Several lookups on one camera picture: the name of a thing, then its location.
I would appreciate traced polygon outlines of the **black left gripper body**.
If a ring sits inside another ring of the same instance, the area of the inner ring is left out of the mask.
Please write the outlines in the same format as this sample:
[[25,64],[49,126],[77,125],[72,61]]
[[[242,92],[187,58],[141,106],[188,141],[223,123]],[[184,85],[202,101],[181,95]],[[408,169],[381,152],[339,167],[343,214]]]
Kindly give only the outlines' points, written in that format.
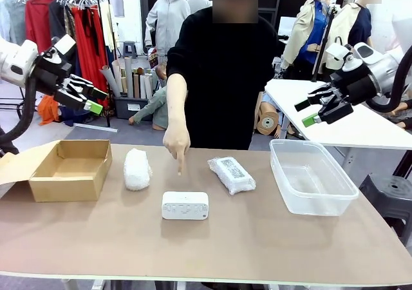
[[43,56],[36,58],[33,79],[38,92],[53,95],[59,89],[63,80],[70,76],[72,65],[65,59],[60,60],[59,63],[54,63]]

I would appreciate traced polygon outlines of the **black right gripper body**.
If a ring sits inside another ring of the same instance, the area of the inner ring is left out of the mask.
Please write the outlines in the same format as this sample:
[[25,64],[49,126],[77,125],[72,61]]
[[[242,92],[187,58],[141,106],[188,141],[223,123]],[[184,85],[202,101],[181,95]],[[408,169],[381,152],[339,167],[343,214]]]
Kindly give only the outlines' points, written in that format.
[[352,105],[366,102],[377,95],[370,69],[365,64],[352,71],[337,70],[330,77],[332,85],[340,91],[343,99]]

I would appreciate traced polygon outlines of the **person's right hand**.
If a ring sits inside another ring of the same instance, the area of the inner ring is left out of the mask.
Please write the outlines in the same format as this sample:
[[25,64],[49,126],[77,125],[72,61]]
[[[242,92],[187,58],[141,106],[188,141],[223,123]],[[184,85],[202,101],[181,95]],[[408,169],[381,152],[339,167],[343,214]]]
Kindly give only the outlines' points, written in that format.
[[181,175],[184,167],[185,154],[190,147],[190,136],[186,125],[170,125],[163,139],[164,146],[178,162],[178,175]]

